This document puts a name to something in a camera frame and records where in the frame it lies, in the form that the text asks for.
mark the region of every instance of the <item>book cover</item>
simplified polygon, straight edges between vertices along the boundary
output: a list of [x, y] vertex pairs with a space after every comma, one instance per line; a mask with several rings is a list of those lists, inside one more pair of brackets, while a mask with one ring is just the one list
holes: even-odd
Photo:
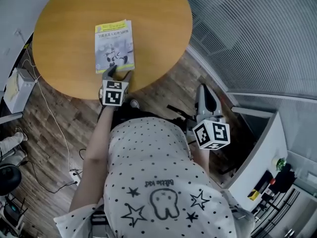
[[95, 26], [96, 73], [117, 65], [118, 71], [134, 69], [131, 20]]

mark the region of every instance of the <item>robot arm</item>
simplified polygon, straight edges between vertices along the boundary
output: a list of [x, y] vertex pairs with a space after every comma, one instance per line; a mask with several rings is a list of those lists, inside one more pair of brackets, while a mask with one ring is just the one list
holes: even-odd
[[196, 93], [196, 122], [193, 133], [200, 149], [217, 150], [230, 143], [229, 124], [222, 116], [221, 102], [205, 84]]

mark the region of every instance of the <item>power cord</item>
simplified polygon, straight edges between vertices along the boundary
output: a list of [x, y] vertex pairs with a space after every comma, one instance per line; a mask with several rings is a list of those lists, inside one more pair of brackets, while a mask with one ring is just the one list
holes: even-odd
[[81, 152], [81, 151], [83, 151], [83, 150], [85, 150], [85, 151], [86, 151], [86, 149], [85, 149], [85, 148], [82, 148], [82, 149], [80, 149], [80, 150], [79, 150], [79, 152], [78, 152], [78, 153], [79, 153], [79, 156], [80, 156], [80, 158], [81, 158], [82, 160], [84, 160], [84, 158], [83, 158], [83, 156], [81, 156], [81, 153], [80, 153], [80, 152]]
[[31, 161], [23, 161], [23, 162], [21, 162], [21, 164], [20, 164], [18, 167], [23, 166], [23, 165], [27, 164], [28, 162], [32, 164], [32, 168], [33, 168], [35, 180], [38, 182], [38, 184], [39, 184], [43, 189], [45, 189], [45, 190], [48, 191], [49, 193], [56, 194], [56, 193], [59, 192], [62, 188], [66, 187], [66, 186], [71, 186], [71, 185], [73, 185], [73, 184], [77, 184], [77, 183], [78, 183], [78, 182], [76, 182], [76, 181], [75, 181], [75, 182], [72, 182], [72, 183], [70, 183], [70, 184], [67, 183], [67, 184], [64, 184], [62, 187], [60, 187], [58, 190], [56, 190], [56, 191], [51, 191], [51, 190], [45, 188], [44, 185], [41, 184], [40, 181], [38, 180], [38, 177], [36, 176], [36, 172], [35, 172], [35, 169], [34, 169], [34, 164], [33, 164], [33, 162], [31, 162]]
[[80, 171], [79, 173], [73, 173], [73, 176], [80, 175], [81, 173], [82, 173], [82, 171]]
[[[24, 38], [23, 38], [23, 35], [22, 35], [22, 33], [21, 33], [21, 30], [20, 30], [20, 31], [17, 31], [16, 33], [21, 37], [22, 42], [23, 42], [24, 45], [25, 45], [26, 42], [25, 42], [25, 40], [24, 40]], [[46, 100], [46, 98], [45, 98], [45, 96], [44, 96], [44, 94], [43, 94], [43, 91], [42, 91], [42, 88], [41, 88], [41, 84], [40, 84], [40, 82], [39, 82], [39, 78], [41, 77], [41, 75], [40, 75], [39, 77], [36, 77], [35, 69], [34, 69], [36, 66], [33, 65], [32, 62], [31, 62], [31, 56], [30, 56], [30, 54], [29, 54], [28, 49], [26, 48], [25, 50], [26, 50], [26, 53], [28, 54], [29, 59], [24, 60], [21, 67], [23, 67], [24, 63], [25, 63], [26, 61], [28, 61], [28, 62], [30, 63], [30, 65], [32, 66], [32, 68], [33, 68], [35, 83], [38, 84], [38, 86], [39, 86], [39, 88], [40, 88], [40, 91], [41, 91], [41, 94], [42, 94], [42, 96], [43, 96], [43, 98], [44, 98], [44, 100], [45, 100], [46, 106], [48, 107], [48, 110], [50, 111], [50, 114], [51, 114], [52, 117], [54, 118], [54, 121], [55, 121], [55, 123], [57, 124], [57, 127], [59, 128], [59, 131], [60, 131], [60, 133], [62, 134], [62, 136], [63, 136], [63, 138], [64, 138], [65, 145], [66, 145], [67, 152], [68, 152], [68, 170], [71, 171], [71, 169], [70, 169], [70, 152], [69, 152], [69, 148], [68, 148], [68, 144], [67, 144], [66, 137], [65, 137], [64, 133], [62, 132], [62, 130], [61, 130], [61, 128], [60, 128], [60, 126], [59, 126], [59, 124], [58, 124], [58, 122], [57, 122], [57, 120], [56, 120], [56, 118], [55, 118], [53, 112], [51, 111], [51, 109], [50, 109], [50, 107], [49, 107], [49, 105], [48, 105], [48, 102], [47, 102], [47, 100]]]

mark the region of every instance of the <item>white polka dot shirt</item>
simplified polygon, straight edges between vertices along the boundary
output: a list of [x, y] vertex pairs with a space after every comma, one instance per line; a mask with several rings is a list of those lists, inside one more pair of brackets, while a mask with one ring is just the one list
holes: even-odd
[[[113, 237], [236, 237], [227, 201], [190, 160], [179, 127], [158, 118], [133, 119], [110, 138], [104, 210]], [[95, 208], [55, 218], [61, 236], [88, 237]]]

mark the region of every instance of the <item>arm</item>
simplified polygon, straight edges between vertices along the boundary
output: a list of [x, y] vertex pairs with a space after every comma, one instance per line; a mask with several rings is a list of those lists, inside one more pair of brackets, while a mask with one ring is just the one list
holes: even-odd
[[193, 151], [193, 160], [206, 171], [209, 177], [209, 150], [196, 148]]
[[70, 212], [85, 205], [97, 204], [103, 196], [112, 115], [113, 107], [105, 107], [90, 138], [82, 178], [70, 204]]

